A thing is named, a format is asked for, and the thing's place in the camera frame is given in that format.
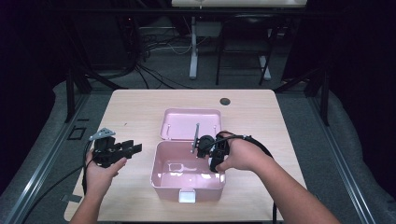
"wire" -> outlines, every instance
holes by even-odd
[[[207,39],[207,36],[203,40],[201,40],[199,43],[197,43],[197,46],[200,45],[201,43],[203,43],[206,39]],[[171,44],[167,44],[167,45],[169,46],[169,48],[151,49],[150,51],[160,50],[160,49],[171,49],[174,53],[181,55],[181,54],[188,53],[190,51],[190,49],[192,48],[192,44],[190,44],[189,46],[177,46],[177,47],[172,46]],[[178,52],[175,50],[175,49],[186,49],[186,48],[188,48],[188,49],[183,52]]]
[[[84,147],[84,155],[83,158],[86,158],[86,155],[88,153],[87,148],[90,146],[91,141],[88,141],[87,144]],[[72,175],[73,173],[75,173],[76,171],[78,171],[79,169],[84,168],[86,169],[85,166],[85,161],[83,162],[82,165],[80,165],[78,168],[72,170],[70,173],[68,173],[67,175],[65,175],[64,177],[62,177],[60,180],[58,180],[55,184],[53,184],[51,187],[49,187],[49,189],[47,189],[36,201],[35,203],[32,205],[32,207],[30,207],[29,211],[26,213],[25,217],[23,218],[22,223],[25,223],[27,218],[30,216],[30,214],[33,212],[33,210],[35,209],[35,207],[41,202],[41,200],[43,200],[43,198],[50,192],[52,191],[56,186],[58,186],[60,183],[62,183],[64,180],[66,180],[67,177],[69,177],[70,175]]]
[[[47,189],[36,201],[35,203],[32,205],[32,207],[29,209],[29,211],[26,213],[25,217],[23,218],[22,223],[25,223],[26,219],[30,216],[30,214],[32,213],[32,211],[35,209],[35,207],[38,205],[38,203],[41,202],[41,200],[50,192],[52,191],[56,186],[58,186],[62,181],[64,181],[67,177],[69,177],[70,175],[72,175],[73,173],[75,173],[77,170],[83,168],[83,165],[80,165],[78,168],[74,169],[73,171],[71,171],[69,174],[65,175],[64,177],[62,177],[60,180],[58,180],[55,184],[53,184],[49,189]]]
[[[139,74],[140,74],[140,76],[142,77],[142,79],[143,79],[143,81],[145,82],[145,84],[146,84],[146,88],[149,90],[149,84],[148,84],[148,82],[146,81],[146,79],[145,79],[145,77],[143,76],[143,74],[142,74],[142,71],[140,70],[140,64],[138,64],[138,66],[136,67],[136,72],[138,72]]]
[[[85,144],[84,155],[82,155],[82,167],[84,168],[83,169],[84,174],[82,176],[82,188],[83,188],[83,191],[84,191],[84,195],[85,195],[85,193],[87,191],[87,178],[86,178],[86,176],[87,176],[87,168],[88,168],[88,165],[91,163],[91,161],[94,159],[94,158],[92,158],[88,163],[86,163],[87,154],[88,154],[88,148],[90,147],[91,142],[92,141],[88,141],[87,144]]]
[[[189,87],[189,86],[186,86],[186,85],[177,83],[177,82],[175,82],[174,80],[172,80],[172,79],[170,79],[170,78],[164,77],[164,76],[161,75],[158,71],[155,71],[155,70],[153,70],[153,69],[147,68],[146,66],[142,65],[141,63],[138,63],[138,64],[137,64],[136,69],[137,69],[137,71],[138,71],[139,73],[141,73],[141,70],[142,70],[142,71],[145,71],[147,74],[149,74],[149,75],[151,75],[152,77],[154,77],[155,79],[157,79],[157,80],[161,83],[161,85],[164,85],[164,86],[168,87],[169,89],[175,90],[176,88],[173,87],[173,86],[171,86],[171,85],[169,85],[169,84],[167,84],[167,83],[165,83],[165,82],[163,81],[164,79],[167,80],[167,81],[169,81],[169,82],[172,82],[172,83],[174,83],[174,84],[176,84],[176,85],[178,85],[178,86],[184,87],[184,88],[186,88],[186,89],[194,89],[193,87]]]
[[[187,23],[185,17],[183,17],[183,21],[185,22],[186,27],[187,27],[187,29],[189,30],[189,33],[190,33],[190,35],[191,35],[191,29],[190,29],[190,26],[189,26],[189,24]],[[163,40],[162,42],[156,42],[156,41],[155,41],[155,40],[157,39],[157,36],[156,36],[156,35],[145,35],[144,38],[143,38],[143,39],[144,39],[143,42],[146,42],[147,44],[145,45],[144,58],[145,58],[145,59],[148,58],[148,57],[150,56],[150,53],[151,53],[152,51],[154,51],[154,50],[159,50],[159,49],[171,49],[171,50],[172,50],[174,53],[176,53],[176,54],[185,54],[185,53],[189,52],[190,49],[192,48],[192,43],[191,43],[190,41],[189,41],[190,45],[189,45],[188,47],[181,47],[181,46],[180,46],[180,47],[175,47],[175,46],[172,46],[172,44],[171,44],[172,41],[174,41],[174,40],[179,40],[179,39],[183,39],[183,38],[184,38],[184,36],[178,35],[178,36],[174,36],[174,37],[172,37],[172,38],[170,38],[170,39],[168,39],[168,40]],[[161,46],[161,45],[169,46],[170,48],[157,48],[158,46]],[[178,52],[177,50],[175,50],[175,49],[177,49],[177,48],[188,48],[188,49],[185,50],[185,51],[183,51],[183,52]]]
[[[117,74],[112,74],[112,75],[101,75],[101,77],[107,78],[107,79],[112,79],[112,78],[116,78],[116,77],[125,77],[126,75],[130,74],[131,72],[134,71],[134,68],[136,67],[136,65],[132,66],[132,67],[127,67],[124,70],[122,70],[121,72],[117,73]]]
[[[228,139],[233,139],[233,138],[240,138],[240,139],[246,140],[246,141],[248,141],[248,142],[250,142],[250,143],[253,143],[253,144],[256,145],[257,147],[261,148],[262,151],[263,151],[265,154],[267,154],[269,157],[273,158],[273,156],[271,155],[271,152],[270,152],[263,144],[261,144],[259,141],[255,140],[255,139],[252,138],[251,136],[247,136],[247,135],[236,135],[236,134],[233,134],[233,135],[228,136],[228,137],[223,137],[223,138],[221,138],[220,140],[214,141],[213,143],[211,143],[211,144],[205,146],[205,147],[202,148],[202,149],[205,150],[205,149],[211,148],[211,147],[213,147],[213,146],[214,146],[215,144],[217,144],[217,143],[224,142],[224,141],[226,141],[226,140],[228,140]]]

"forearm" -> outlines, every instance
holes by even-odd
[[[90,224],[96,223],[99,216],[99,209],[102,203],[103,197],[86,196],[78,207],[78,210],[73,215],[70,223],[78,224]]]
[[[272,158],[262,156],[254,165],[282,217],[288,223],[338,223],[336,217]]]

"human hand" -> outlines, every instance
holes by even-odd
[[[222,131],[219,133],[223,137],[231,136],[231,133]],[[230,155],[221,164],[216,166],[218,172],[224,172],[230,168],[238,170],[254,171],[256,165],[260,165],[262,160],[270,158],[259,147],[243,139],[228,139]]]
[[[86,163],[87,167],[87,196],[105,197],[108,189],[110,188],[113,177],[119,174],[119,170],[127,162],[126,158],[121,158],[113,165],[103,168],[98,166],[92,161],[92,151],[87,153]]]

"box handle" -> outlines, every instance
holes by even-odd
[[[178,201],[180,203],[195,203],[195,190],[181,189],[178,193]]]

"round hole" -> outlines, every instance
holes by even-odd
[[[221,99],[220,99],[220,103],[221,103],[222,105],[229,105],[229,104],[231,103],[231,101],[230,101],[230,99],[228,99],[228,98],[221,98]]]

